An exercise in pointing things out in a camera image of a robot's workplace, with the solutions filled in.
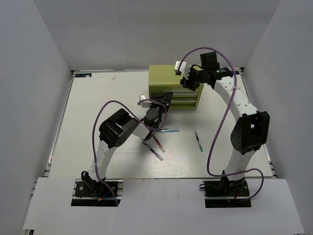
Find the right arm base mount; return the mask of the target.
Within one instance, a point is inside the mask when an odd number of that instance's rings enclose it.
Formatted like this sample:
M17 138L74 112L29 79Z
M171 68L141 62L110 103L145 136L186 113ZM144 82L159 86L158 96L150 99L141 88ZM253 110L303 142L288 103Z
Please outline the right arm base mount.
M240 185L230 188L227 188L222 180L203 181L199 188L204 192L207 209L251 208L250 193L245 179Z

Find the silver light blue pen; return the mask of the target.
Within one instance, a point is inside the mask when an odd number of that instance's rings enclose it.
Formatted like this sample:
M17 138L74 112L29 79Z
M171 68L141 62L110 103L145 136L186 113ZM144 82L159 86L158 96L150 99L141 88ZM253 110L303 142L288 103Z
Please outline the silver light blue pen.
M172 133L172 132L179 132L180 129L178 127L176 128L164 128L164 129L158 129L156 130L157 133Z

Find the green teal pen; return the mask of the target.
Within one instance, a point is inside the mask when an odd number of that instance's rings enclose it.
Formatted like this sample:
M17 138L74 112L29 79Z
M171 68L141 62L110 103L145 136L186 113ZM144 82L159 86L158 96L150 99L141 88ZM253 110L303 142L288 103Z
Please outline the green teal pen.
M197 132L195 131L195 137L196 137L196 140L197 140L197 143L198 143L198 146L199 146L199 149L201 152L203 152L203 148L202 148L202 145L201 145L201 142L200 142L200 139L199 139L199 136L197 134Z

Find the dark blue clear pen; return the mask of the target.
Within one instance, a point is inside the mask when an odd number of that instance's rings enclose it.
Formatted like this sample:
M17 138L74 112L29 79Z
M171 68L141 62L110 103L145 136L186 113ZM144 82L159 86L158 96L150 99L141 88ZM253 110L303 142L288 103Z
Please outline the dark blue clear pen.
M163 161L164 158L159 155L155 150L153 150L146 142L142 142L146 148L148 148L160 161Z

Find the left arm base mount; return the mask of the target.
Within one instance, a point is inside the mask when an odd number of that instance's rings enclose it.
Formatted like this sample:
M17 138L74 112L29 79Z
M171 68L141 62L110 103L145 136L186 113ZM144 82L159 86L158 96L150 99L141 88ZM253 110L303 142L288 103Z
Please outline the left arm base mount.
M123 193L123 180L105 180L120 203ZM100 183L100 188L91 192L81 179L76 179L71 200L73 207L117 207L110 190Z

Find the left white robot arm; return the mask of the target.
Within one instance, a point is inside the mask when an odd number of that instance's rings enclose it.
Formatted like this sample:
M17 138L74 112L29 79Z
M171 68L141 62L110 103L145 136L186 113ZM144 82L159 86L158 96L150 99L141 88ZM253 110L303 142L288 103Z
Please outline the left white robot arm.
M98 113L92 130L92 150L93 164L89 170L81 173L81 178L87 184L87 190L92 195L99 195L103 191L102 181L106 178L106 172L111 158L118 147L120 147L129 138L134 135L143 141L148 141L154 135L156 130L160 129L167 118L172 93L156 93L150 99L144 95L139 97L139 106L146 108L146 114L143 118L136 117L129 108L116 100L108 101ZM117 103L122 106L99 126L99 144L95 147L95 128L100 118L101 112L110 103Z

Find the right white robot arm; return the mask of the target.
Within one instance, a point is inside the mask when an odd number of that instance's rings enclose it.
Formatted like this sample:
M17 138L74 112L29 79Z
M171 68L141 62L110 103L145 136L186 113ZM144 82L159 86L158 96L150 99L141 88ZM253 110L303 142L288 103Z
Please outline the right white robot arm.
M195 91L201 84L207 84L227 104L226 111L231 112L235 126L230 135L233 151L227 167L220 175L221 190L233 195L239 183L245 177L247 166L263 144L267 142L270 117L268 112L254 107L237 86L236 73L229 68L221 68L216 52L200 55L201 65L188 65L177 61L175 72L182 75L180 84Z

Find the green metal drawer box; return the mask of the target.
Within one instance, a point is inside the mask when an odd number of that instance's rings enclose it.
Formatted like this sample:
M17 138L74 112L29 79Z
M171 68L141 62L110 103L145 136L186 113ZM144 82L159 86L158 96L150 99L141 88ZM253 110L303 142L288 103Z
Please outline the green metal drawer box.
M192 91L180 84L182 76L175 75L174 65L149 66L149 98L159 98L162 94L172 93L171 109L196 109L204 88Z

